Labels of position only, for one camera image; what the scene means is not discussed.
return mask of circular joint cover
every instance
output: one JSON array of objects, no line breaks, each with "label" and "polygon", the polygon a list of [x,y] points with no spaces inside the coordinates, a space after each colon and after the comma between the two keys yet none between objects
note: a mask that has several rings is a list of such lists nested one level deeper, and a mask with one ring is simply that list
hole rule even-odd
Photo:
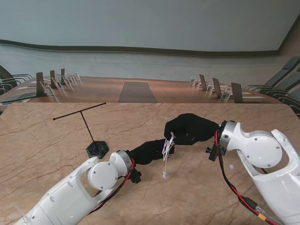
[{"label": "circular joint cover", "polygon": [[250,137],[250,144],[245,146],[243,153],[254,166],[270,168],[276,166],[282,157],[282,150],[275,138],[268,135]]},{"label": "circular joint cover", "polygon": [[100,162],[89,172],[90,185],[98,190],[107,190],[115,186],[118,180],[117,168],[110,162]]}]

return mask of black hexagonal base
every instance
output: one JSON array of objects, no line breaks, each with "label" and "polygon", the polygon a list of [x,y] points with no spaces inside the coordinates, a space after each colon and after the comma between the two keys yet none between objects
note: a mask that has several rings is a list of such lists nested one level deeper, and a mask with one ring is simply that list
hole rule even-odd
[{"label": "black hexagonal base", "polygon": [[90,158],[95,156],[103,158],[108,151],[109,147],[104,141],[94,141],[86,148],[86,152]]}]

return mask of conference table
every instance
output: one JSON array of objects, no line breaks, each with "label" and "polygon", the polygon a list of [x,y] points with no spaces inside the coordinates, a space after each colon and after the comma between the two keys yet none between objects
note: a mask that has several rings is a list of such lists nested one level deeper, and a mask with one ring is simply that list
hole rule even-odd
[{"label": "conference table", "polygon": [[[32,81],[35,78],[1,95],[0,102],[12,95],[35,91],[17,90],[32,85]],[[215,94],[208,96],[201,88],[190,87],[189,82],[182,81],[81,76],[81,81],[77,81],[77,84],[63,87],[64,91],[53,89],[55,97],[37,97],[30,102],[221,103]],[[244,96],[265,97],[245,99],[245,103],[255,101],[280,104],[280,101],[257,92],[242,91],[250,93]]]},{"label": "conference table", "polygon": [[[94,105],[98,103],[14,103],[3,112],[0,224],[13,224],[21,218],[15,206],[27,213],[47,190],[88,159],[86,148],[92,139],[80,113],[53,118]],[[194,113],[218,124],[240,121],[245,132],[278,129],[300,149],[300,120],[284,104],[107,103],[83,112],[94,140],[109,146],[101,161],[117,150],[132,150],[146,141],[164,139],[165,123],[182,113]],[[79,224],[265,224],[239,203],[218,162],[208,159],[205,149],[213,143],[211,138],[193,146],[176,145],[167,160],[167,179],[163,178],[162,159],[137,165],[142,181],[128,181],[101,210]],[[237,152],[227,152],[223,159],[225,173],[241,195],[273,215]]]}]

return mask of wall trim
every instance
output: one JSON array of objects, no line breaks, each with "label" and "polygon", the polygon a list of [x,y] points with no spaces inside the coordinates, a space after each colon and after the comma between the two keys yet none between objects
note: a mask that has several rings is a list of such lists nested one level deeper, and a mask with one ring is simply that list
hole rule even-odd
[{"label": "wall trim", "polygon": [[143,48],[143,47],[125,47],[125,46],[59,46],[59,45],[35,45],[22,43],[17,41],[9,41],[0,39],[2,45],[13,45],[25,48],[49,51],[66,51],[66,52],[126,52],[126,53],[153,53],[153,54],[169,54],[169,55],[189,55],[202,57],[253,57],[278,55],[285,46],[289,37],[297,27],[300,21],[300,14],[293,23],[283,42],[277,50],[272,51],[245,51],[245,52],[208,52],[208,51],[192,51],[180,49],[162,49],[162,48]]}]

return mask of white string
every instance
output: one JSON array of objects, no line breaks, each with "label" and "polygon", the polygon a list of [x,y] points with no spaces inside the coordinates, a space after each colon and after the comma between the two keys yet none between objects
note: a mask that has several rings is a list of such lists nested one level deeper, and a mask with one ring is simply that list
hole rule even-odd
[{"label": "white string", "polygon": [[164,145],[164,148],[163,148],[163,155],[164,155],[164,162],[165,162],[165,171],[163,171],[163,177],[166,179],[166,175],[167,175],[167,172],[166,172],[166,169],[167,169],[167,159],[168,159],[168,156],[169,156],[169,151],[171,149],[171,147],[174,145],[172,142],[173,142],[173,139],[174,139],[174,135],[172,135],[171,139],[168,141],[168,139],[165,140],[165,145]]}]

